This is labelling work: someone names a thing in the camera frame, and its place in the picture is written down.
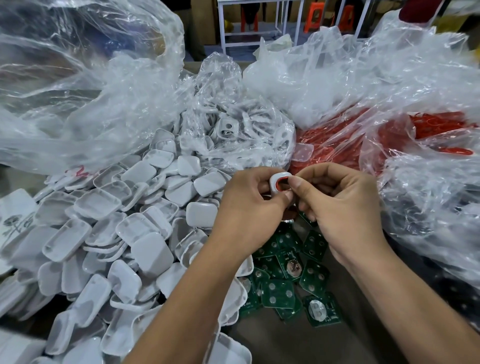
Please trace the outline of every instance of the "person's right hand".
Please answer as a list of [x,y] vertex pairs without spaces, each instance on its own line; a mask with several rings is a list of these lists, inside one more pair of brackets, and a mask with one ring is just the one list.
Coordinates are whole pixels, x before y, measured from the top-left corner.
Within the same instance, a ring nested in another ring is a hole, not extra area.
[[342,265],[391,252],[382,232],[375,177],[339,164],[320,163],[289,177],[288,183],[300,198],[299,210],[318,222]]

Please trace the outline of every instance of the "hand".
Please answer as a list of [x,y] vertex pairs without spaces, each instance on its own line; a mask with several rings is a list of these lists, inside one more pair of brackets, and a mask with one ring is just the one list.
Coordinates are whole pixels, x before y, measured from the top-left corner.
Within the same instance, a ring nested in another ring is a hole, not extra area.
[[334,257],[348,265],[391,252],[380,220],[376,179],[335,163],[308,166],[288,179],[299,210],[317,221]]
[[211,236],[241,261],[260,248],[274,234],[283,212],[293,199],[285,191],[265,201],[261,194],[270,191],[269,180],[278,168],[256,167],[241,170],[225,186]]

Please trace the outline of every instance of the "person's left hand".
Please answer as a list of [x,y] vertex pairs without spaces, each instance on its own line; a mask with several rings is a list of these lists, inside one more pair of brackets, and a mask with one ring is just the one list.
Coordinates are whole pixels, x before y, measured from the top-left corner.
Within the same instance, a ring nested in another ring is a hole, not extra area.
[[211,237],[239,258],[246,259],[274,234],[283,212],[293,199],[291,190],[265,201],[269,180],[279,168],[256,167],[241,170],[225,186]]

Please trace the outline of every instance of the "pile of green circuit boards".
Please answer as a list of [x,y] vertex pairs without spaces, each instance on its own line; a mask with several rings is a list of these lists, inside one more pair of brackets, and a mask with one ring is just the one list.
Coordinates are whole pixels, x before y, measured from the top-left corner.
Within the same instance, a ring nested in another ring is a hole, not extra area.
[[[315,226],[302,217],[312,228]],[[330,272],[321,262],[327,248],[327,241],[317,231],[310,230],[303,242],[293,224],[282,222],[275,234],[253,254],[252,274],[240,278],[248,292],[248,300],[240,308],[240,318],[270,307],[282,321],[304,311],[313,327],[341,322],[335,297],[325,291]],[[302,294],[301,298],[301,290],[309,295]]]

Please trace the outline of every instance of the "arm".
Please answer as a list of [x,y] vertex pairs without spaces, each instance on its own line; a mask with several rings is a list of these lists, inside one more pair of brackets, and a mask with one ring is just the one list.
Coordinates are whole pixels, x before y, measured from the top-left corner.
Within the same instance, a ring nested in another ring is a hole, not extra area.
[[264,201],[275,168],[237,172],[225,187],[215,225],[124,364],[201,363],[227,291],[242,262],[279,225],[291,191]]
[[409,362],[479,362],[480,336],[386,242],[374,177],[323,163],[290,177],[289,184],[300,197],[300,210],[318,221],[334,257],[353,276]]

